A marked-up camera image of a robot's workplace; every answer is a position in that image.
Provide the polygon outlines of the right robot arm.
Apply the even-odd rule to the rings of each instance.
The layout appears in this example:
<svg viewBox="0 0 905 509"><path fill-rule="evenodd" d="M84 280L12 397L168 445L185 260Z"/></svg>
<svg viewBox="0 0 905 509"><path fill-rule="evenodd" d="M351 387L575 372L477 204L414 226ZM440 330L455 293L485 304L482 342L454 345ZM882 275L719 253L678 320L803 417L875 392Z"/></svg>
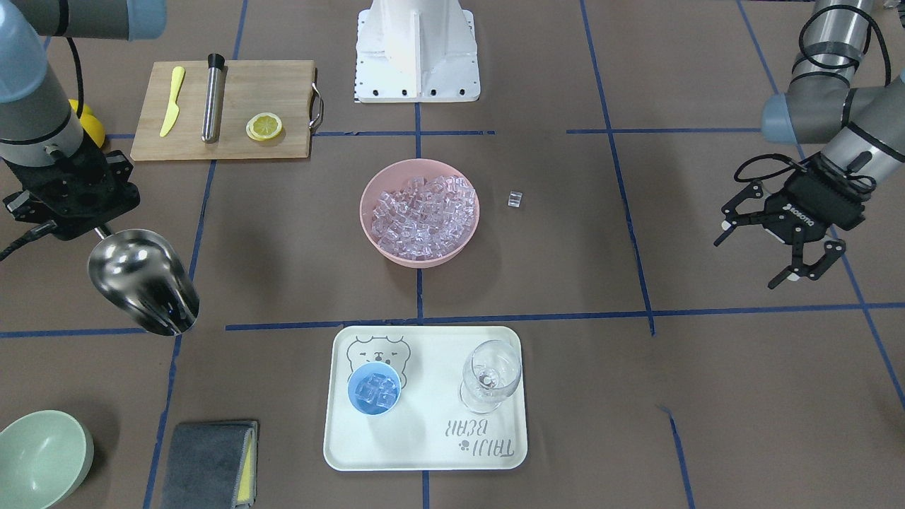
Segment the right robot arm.
<svg viewBox="0 0 905 509"><path fill-rule="evenodd" d="M1 4L1 155L22 189L3 200L20 222L72 240L139 205L133 165L104 152L72 109L43 39L152 40L164 1L4 1Z"/></svg>

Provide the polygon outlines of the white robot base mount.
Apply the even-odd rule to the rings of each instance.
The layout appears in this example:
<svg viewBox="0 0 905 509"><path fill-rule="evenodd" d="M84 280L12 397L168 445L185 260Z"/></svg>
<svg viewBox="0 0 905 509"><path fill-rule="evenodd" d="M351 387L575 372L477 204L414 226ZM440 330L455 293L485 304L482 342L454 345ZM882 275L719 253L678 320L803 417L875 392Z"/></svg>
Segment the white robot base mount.
<svg viewBox="0 0 905 509"><path fill-rule="evenodd" d="M459 1L374 1L356 20L358 103L481 97L473 13Z"/></svg>

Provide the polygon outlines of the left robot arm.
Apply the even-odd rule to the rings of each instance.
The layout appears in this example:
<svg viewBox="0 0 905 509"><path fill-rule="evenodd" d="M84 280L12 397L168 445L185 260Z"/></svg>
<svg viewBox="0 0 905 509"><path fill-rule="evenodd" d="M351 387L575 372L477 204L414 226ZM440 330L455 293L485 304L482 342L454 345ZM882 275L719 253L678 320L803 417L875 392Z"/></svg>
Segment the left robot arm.
<svg viewBox="0 0 905 509"><path fill-rule="evenodd" d="M743 177L740 165L733 177L743 188L722 206L718 244L737 228L760 226L791 249L771 289L820 279L846 252L829 229L859 226L876 188L903 167L903 74L893 74L873 6L815 3L798 35L788 89L766 101L761 132L772 143L820 149L801 161L778 153L750 158L783 167Z"/></svg>

